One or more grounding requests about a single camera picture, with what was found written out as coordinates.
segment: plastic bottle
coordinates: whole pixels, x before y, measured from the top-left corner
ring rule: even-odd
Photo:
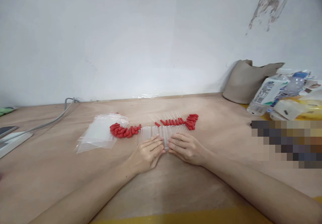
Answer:
[[[287,75],[290,73],[292,73],[291,69],[279,68],[274,76],[266,78],[247,111],[256,116],[262,116],[289,83]]]
[[[291,78],[289,84],[281,93],[281,97],[284,96],[297,96],[300,91],[303,89],[305,82],[305,77],[308,76],[308,73],[296,72]]]

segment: white wall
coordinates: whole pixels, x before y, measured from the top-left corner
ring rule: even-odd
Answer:
[[[246,58],[320,75],[322,0],[288,0],[268,32],[258,2],[0,0],[0,106],[219,92]]]

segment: cable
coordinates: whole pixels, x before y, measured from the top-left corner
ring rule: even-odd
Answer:
[[[69,104],[69,106],[67,107],[67,100],[68,99],[71,99],[71,100],[73,100],[70,104]],[[21,136],[21,135],[23,135],[23,134],[25,134],[25,133],[28,133],[28,132],[31,132],[31,131],[35,131],[35,130],[38,130],[38,129],[41,129],[41,128],[44,128],[44,127],[46,127],[46,126],[49,126],[49,125],[51,125],[51,124],[53,124],[53,123],[55,123],[56,121],[58,121],[59,119],[61,119],[62,117],[63,117],[63,115],[65,114],[65,112],[66,111],[68,111],[68,109],[70,108],[70,106],[74,103],[74,102],[79,102],[78,100],[76,100],[75,98],[66,98],[65,99],[65,107],[64,107],[64,111],[58,116],[58,117],[56,117],[54,120],[52,120],[52,121],[50,121],[50,122],[48,122],[48,123],[45,123],[45,124],[43,124],[43,125],[40,125],[40,126],[37,126],[37,127],[34,127],[34,128],[32,128],[32,129],[29,129],[29,130],[27,130],[27,131],[25,131],[25,132],[22,132],[21,134],[18,134],[18,135],[16,135],[16,136],[13,136],[13,137],[10,137],[10,138],[8,138],[8,139],[6,139],[6,140],[0,140],[0,144],[3,144],[3,143],[5,143],[5,142],[7,142],[7,141],[9,141],[9,140],[11,140],[11,139],[14,139],[14,138],[16,138],[16,137],[19,137],[19,136]]]

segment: table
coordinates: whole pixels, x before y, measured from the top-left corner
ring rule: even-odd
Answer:
[[[63,104],[22,107],[0,117],[0,127],[30,129],[57,117]],[[136,136],[119,139],[112,149],[76,153],[77,139],[95,115],[117,111],[131,125],[153,125],[149,114],[178,111],[199,115],[196,137],[211,151],[262,171],[311,196],[322,196],[321,169],[294,169],[279,161],[272,146],[252,137],[250,115],[220,93],[75,103],[68,115],[0,159],[0,223],[24,224],[100,172],[130,156]],[[94,223],[268,222],[238,193],[199,166],[164,154],[152,171],[136,176],[94,218]]]

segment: forearm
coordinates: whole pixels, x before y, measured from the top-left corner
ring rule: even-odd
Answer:
[[[31,223],[87,224],[137,172],[128,161],[72,192]]]
[[[319,203],[266,174],[212,152],[203,166],[275,223],[322,222]]]

